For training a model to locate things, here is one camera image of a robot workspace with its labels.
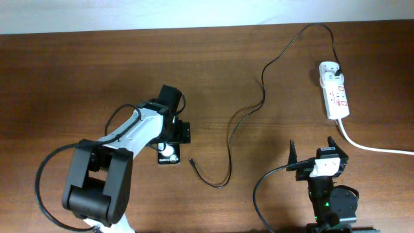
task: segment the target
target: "black cable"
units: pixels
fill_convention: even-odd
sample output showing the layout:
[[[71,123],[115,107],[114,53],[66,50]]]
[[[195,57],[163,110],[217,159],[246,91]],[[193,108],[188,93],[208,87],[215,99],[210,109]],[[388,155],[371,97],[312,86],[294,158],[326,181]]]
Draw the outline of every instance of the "black cable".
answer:
[[[272,171],[270,171],[270,172],[266,173],[264,176],[262,176],[262,178],[260,178],[260,180],[254,186],[254,189],[253,189],[253,205],[254,205],[254,208],[256,209],[256,212],[257,212],[258,216],[260,217],[260,220],[266,226],[267,230],[269,230],[271,233],[274,233],[274,231],[272,230],[272,228],[270,227],[270,225],[266,222],[265,218],[261,215],[261,213],[259,211],[259,208],[257,207],[257,204],[256,204],[256,190],[257,190],[257,187],[269,175],[271,175],[271,174],[273,174],[273,173],[275,173],[277,171],[283,170],[285,168],[288,168],[288,167],[291,167],[291,166],[295,166],[295,165],[299,165],[299,164],[303,164],[303,163],[306,163],[306,162],[308,162],[308,161],[301,161],[301,162],[297,162],[297,163],[289,164],[289,165],[284,165],[284,166],[281,166],[279,168],[273,169]]]
[[[343,189],[349,190],[349,191],[351,191],[352,193],[355,194],[356,201],[358,201],[360,199],[360,192],[358,192],[358,190],[356,190],[354,188],[348,187],[346,185],[338,185],[338,186],[335,186],[335,188],[343,188]]]
[[[133,105],[133,104],[123,104],[123,105],[121,105],[120,107],[118,107],[118,108],[114,111],[114,113],[112,113],[111,117],[109,117],[108,121],[106,122],[106,125],[105,125],[105,132],[104,132],[105,136],[106,136],[106,135],[108,135],[108,127],[109,127],[109,124],[111,123],[112,119],[115,117],[115,115],[116,115],[119,111],[121,111],[121,109],[123,109],[123,108],[125,108],[125,107],[133,107],[133,108],[135,108],[135,110],[137,110],[137,111],[138,111],[138,113],[139,113],[139,116],[138,116],[138,117],[139,117],[139,119],[141,119],[141,111],[139,110],[139,108],[138,108],[137,106],[135,106],[135,105]]]
[[[289,42],[289,44],[286,46],[286,48],[285,49],[283,49],[283,51],[279,54],[279,56],[277,56],[276,58],[274,58],[272,61],[270,61],[269,63],[267,63],[266,65],[265,65],[265,67],[263,68],[263,70],[262,70],[262,72],[261,72],[261,86],[262,86],[262,92],[263,92],[263,97],[262,97],[262,99],[261,99],[261,101],[260,101],[260,103],[258,103],[259,104],[259,107],[257,107],[256,109],[254,109],[253,111],[251,111],[251,112],[249,112],[247,115],[245,115],[245,117],[243,117],[240,121],[239,121],[239,123],[236,125],[236,127],[234,128],[234,130],[233,130],[233,133],[232,133],[232,136],[230,137],[230,140],[228,141],[228,146],[227,146],[227,151],[228,151],[228,178],[227,178],[227,180],[226,180],[226,182],[224,183],[224,184],[222,184],[222,185],[214,185],[214,184],[211,184],[211,183],[209,183],[209,182],[207,182],[204,178],[202,178],[202,176],[201,176],[201,174],[199,173],[199,171],[198,171],[198,169],[197,169],[197,167],[196,167],[196,165],[195,165],[195,162],[194,162],[194,160],[193,159],[190,159],[190,164],[194,167],[194,169],[195,169],[195,172],[197,172],[197,175],[200,177],[200,179],[204,182],[204,183],[206,183],[208,186],[211,186],[211,187],[213,187],[213,188],[223,188],[223,187],[225,187],[227,184],[228,184],[228,182],[230,181],[230,178],[231,178],[231,176],[232,176],[232,149],[231,149],[231,145],[232,145],[232,141],[233,141],[233,138],[234,138],[234,134],[235,134],[235,132],[238,130],[238,128],[239,128],[239,126],[241,125],[241,123],[244,121],[244,120],[246,120],[246,118],[248,118],[251,114],[253,114],[253,113],[255,113],[256,111],[259,111],[259,109],[261,109],[262,107],[263,107],[263,104],[265,104],[265,100],[266,100],[266,89],[265,89],[265,81],[264,81],[264,79],[263,79],[263,77],[264,77],[264,74],[265,74],[265,70],[266,70],[266,68],[269,66],[269,65],[271,65],[272,63],[274,63],[276,60],[278,60],[280,57],[282,57],[282,55],[286,52],[286,50],[290,47],[290,45],[302,34],[302,32],[304,31],[304,30],[306,30],[306,28],[309,28],[309,27],[311,27],[311,26],[313,26],[313,25],[319,25],[319,26],[322,26],[323,28],[325,28],[326,30],[328,30],[329,31],[329,33],[331,34],[331,39],[332,39],[332,51],[334,52],[334,56],[335,56],[335,59],[336,59],[336,62],[338,63],[338,65],[339,65],[339,69],[337,70],[337,73],[338,74],[336,74],[336,75],[339,75],[340,73],[341,73],[341,66],[340,66],[340,62],[339,62],[339,59],[338,59],[338,57],[337,57],[337,55],[336,55],[336,52],[335,52],[335,43],[334,43],[334,34],[332,33],[332,31],[331,31],[331,29],[327,26],[327,25],[325,25],[325,24],[323,24],[323,23],[311,23],[311,24],[308,24],[308,25],[306,25],[302,30],[300,30],[300,32],[299,33],[297,33],[296,34],[296,36],[292,39],[292,41],[290,41]]]
[[[137,122],[140,121],[141,119],[141,111],[139,110],[139,108],[135,105],[132,104],[128,104],[129,106],[132,106],[135,108],[135,110],[138,111],[138,117],[134,120],[134,122],[132,122],[128,127],[126,127],[120,134],[115,135],[115,137],[113,139],[109,139],[106,141],[97,141],[97,142],[84,142],[84,143],[72,143],[72,144],[68,144],[66,146],[61,146],[58,149],[54,150],[52,153],[50,153],[49,155],[46,156],[46,158],[41,162],[38,172],[36,173],[36,179],[34,182],[34,194],[36,196],[36,201],[38,202],[39,208],[40,210],[44,213],[44,215],[51,220],[54,224],[56,224],[57,226],[64,228],[66,230],[71,230],[74,232],[87,232],[90,230],[97,230],[97,226],[95,227],[89,227],[89,228],[76,228],[76,227],[71,227],[66,225],[65,223],[60,222],[59,220],[57,220],[45,207],[45,205],[43,204],[43,201],[41,200],[40,197],[40,178],[41,178],[41,174],[43,172],[43,169],[45,168],[46,164],[48,163],[49,160],[51,160],[51,158],[53,158],[55,155],[57,155],[58,153],[67,150],[67,149],[71,149],[71,148],[76,148],[76,147],[81,147],[81,146],[101,146],[104,144],[109,144],[112,143],[116,140],[118,140],[119,138],[121,138],[123,135],[125,135]]]
[[[186,96],[184,96],[184,94],[181,93],[181,97],[182,97],[182,108],[175,113],[176,116],[182,113],[187,106]]]
[[[164,144],[164,149],[162,149],[162,150],[160,150],[160,148],[158,148],[158,147],[156,147],[156,146],[154,146],[152,144],[147,144],[147,147],[149,147],[149,148],[151,148],[153,150],[156,150],[157,152],[163,152],[167,148],[167,143],[166,142],[163,142],[163,144]]]

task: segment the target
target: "white wall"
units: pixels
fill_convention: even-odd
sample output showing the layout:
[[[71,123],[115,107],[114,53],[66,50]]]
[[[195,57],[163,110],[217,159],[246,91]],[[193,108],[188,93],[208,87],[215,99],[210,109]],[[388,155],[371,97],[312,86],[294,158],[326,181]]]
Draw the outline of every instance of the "white wall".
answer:
[[[0,0],[0,34],[413,18],[414,0]]]

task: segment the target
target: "wooden surface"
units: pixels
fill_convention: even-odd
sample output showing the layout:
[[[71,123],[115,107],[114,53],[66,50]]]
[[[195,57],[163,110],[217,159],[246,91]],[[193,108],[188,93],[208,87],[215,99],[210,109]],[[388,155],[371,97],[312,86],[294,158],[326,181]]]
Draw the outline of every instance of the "wooden surface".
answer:
[[[411,232],[414,157],[359,150],[327,119],[317,68],[334,58],[322,28],[307,30],[267,69],[267,101],[237,132],[230,184],[210,188],[190,166],[192,157],[208,180],[224,179],[229,130],[246,113],[241,109],[260,101],[263,66],[303,26],[0,36],[0,231],[62,232],[34,198],[40,162],[58,146],[100,138],[116,107],[156,97],[165,83],[187,97],[180,117],[191,122],[192,142],[181,147],[177,166],[158,166],[147,148],[135,159],[127,216],[137,231],[261,230],[252,204],[257,180],[287,162],[290,139],[302,160],[331,135],[350,156],[336,181],[360,191],[356,226]],[[349,136],[366,146],[414,150],[414,21],[329,26],[345,75]],[[116,117],[112,129],[129,114]],[[50,161],[41,194],[60,220],[86,227],[61,206],[72,154]],[[269,177],[257,200],[274,228],[314,221],[307,183],[296,182],[294,173]]]

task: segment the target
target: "white cable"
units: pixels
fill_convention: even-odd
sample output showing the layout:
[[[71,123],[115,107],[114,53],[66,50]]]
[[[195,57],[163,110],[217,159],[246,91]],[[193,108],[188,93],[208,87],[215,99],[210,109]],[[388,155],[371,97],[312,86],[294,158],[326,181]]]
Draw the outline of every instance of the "white cable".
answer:
[[[339,127],[340,127],[340,129],[341,129],[341,133],[343,134],[343,136],[345,137],[345,139],[346,139],[349,143],[351,143],[352,145],[356,146],[357,148],[364,149],[364,150],[370,150],[370,151],[377,151],[377,152],[386,152],[386,153],[400,153],[400,154],[405,154],[405,155],[414,155],[414,152],[411,152],[411,151],[402,151],[402,150],[387,150],[387,149],[369,148],[369,147],[367,147],[367,146],[361,146],[361,145],[359,145],[359,144],[355,143],[354,141],[352,141],[352,140],[348,137],[347,133],[345,132],[345,129],[343,128],[343,124],[342,124],[341,119],[338,119],[337,121],[338,121],[338,123],[339,123]]]

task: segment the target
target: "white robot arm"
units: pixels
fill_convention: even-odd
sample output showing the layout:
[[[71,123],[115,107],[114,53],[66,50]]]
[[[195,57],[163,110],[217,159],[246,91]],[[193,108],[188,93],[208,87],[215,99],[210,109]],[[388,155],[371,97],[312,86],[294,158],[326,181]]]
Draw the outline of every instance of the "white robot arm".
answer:
[[[176,88],[164,85],[157,99],[137,105],[126,122],[98,140],[112,142],[96,145],[81,140],[69,170],[63,207],[99,232],[134,233],[125,216],[132,161],[145,146],[157,143],[159,164],[179,162],[179,144],[190,143],[190,123],[177,116],[181,97]],[[106,181],[89,177],[101,169],[108,171]]]

